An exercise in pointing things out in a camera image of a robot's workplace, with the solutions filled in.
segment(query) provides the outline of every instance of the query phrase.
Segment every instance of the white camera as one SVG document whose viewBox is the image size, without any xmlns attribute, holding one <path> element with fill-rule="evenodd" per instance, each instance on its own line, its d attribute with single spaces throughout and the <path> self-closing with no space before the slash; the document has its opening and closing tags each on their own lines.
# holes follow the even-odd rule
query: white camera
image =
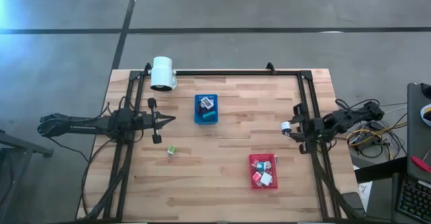
<svg viewBox="0 0 431 224">
<path fill-rule="evenodd" d="M 156 91 L 171 91 L 176 88 L 175 70 L 172 70 L 172 59 L 155 57 L 150 71 L 151 89 Z"/>
</svg>

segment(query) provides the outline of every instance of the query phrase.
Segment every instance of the gray floor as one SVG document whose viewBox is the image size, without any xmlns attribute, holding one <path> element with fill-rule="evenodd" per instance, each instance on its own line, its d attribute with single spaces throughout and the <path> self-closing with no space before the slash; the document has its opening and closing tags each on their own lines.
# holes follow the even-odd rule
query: gray floor
<svg viewBox="0 0 431 224">
<path fill-rule="evenodd" d="M 0 29 L 121 28 L 128 3 L 0 0 Z M 431 0 L 136 0 L 130 25 L 243 26 L 431 26 Z M 55 148 L 50 159 L 32 159 L 10 216 L 16 223 L 74 218 L 85 163 L 38 136 L 36 127 L 39 117 L 53 112 L 97 115 L 118 41 L 118 34 L 0 35 L 0 128 Z M 430 83 L 429 45 L 431 33 L 412 32 L 128 35 L 119 68 L 143 68 L 160 55 L 179 69 L 262 68 L 269 61 L 278 68 L 330 68 L 338 97 L 390 104 L 406 101 L 407 83 Z M 395 123 L 403 113 L 385 120 Z M 405 129 L 398 133 L 405 138 Z M 90 154 L 93 137 L 59 140 Z"/>
</svg>

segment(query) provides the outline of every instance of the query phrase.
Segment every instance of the blue bin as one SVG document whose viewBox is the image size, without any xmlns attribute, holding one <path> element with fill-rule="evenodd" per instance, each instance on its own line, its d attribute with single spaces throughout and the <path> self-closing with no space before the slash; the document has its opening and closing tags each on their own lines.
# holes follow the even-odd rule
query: blue bin
<svg viewBox="0 0 431 224">
<path fill-rule="evenodd" d="M 207 97 L 210 100 L 214 100 L 214 109 L 215 116 L 210 119 L 205 120 L 202 116 L 199 115 L 199 101 L 203 98 Z M 218 122 L 218 97 L 216 94 L 202 94 L 195 96 L 195 123 L 196 124 L 215 124 Z"/>
</svg>

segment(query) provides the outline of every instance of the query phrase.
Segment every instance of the wooden tabletop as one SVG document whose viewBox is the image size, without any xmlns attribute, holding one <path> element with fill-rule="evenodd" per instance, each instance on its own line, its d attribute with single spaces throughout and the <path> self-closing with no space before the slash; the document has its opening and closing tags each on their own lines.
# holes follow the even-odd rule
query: wooden tabletop
<svg viewBox="0 0 431 224">
<path fill-rule="evenodd" d="M 112 72 L 105 99 L 111 109 L 117 108 L 120 98 L 125 96 L 129 72 Z M 312 74 L 321 114 L 336 110 L 329 70 L 312 69 Z M 145 130 L 143 139 L 135 144 L 123 221 L 321 220 L 310 155 L 301 155 L 298 144 L 280 132 L 280 123 L 293 117 L 292 107 L 300 102 L 295 77 L 178 76 L 177 79 L 178 88 L 169 93 L 151 90 L 150 79 L 145 80 L 141 110 L 149 110 L 146 100 L 154 97 L 158 111 L 176 116 L 176 120 L 159 131 L 162 143 L 153 144 L 152 132 Z M 195 94 L 218 94 L 217 124 L 194 123 Z M 94 148 L 107 140 L 97 137 Z M 166 152 L 169 146 L 177 148 L 172 157 Z M 114 143 L 108 144 L 90 167 L 85 187 L 89 207 L 93 207 L 108 186 L 114 148 Z M 278 190 L 251 190 L 248 172 L 251 153 L 278 156 Z M 347 145 L 339 141 L 329 155 L 341 193 L 357 192 Z M 331 209 L 329 197 L 327 203 Z M 82 215 L 79 208 L 78 217 Z"/>
</svg>

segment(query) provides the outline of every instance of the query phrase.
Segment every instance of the keyboard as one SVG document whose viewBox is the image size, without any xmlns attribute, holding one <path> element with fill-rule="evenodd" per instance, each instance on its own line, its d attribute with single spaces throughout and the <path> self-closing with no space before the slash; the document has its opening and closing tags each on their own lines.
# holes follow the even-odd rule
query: keyboard
<svg viewBox="0 0 431 224">
<path fill-rule="evenodd" d="M 405 177 L 401 185 L 397 211 L 431 224 L 431 185 Z"/>
</svg>

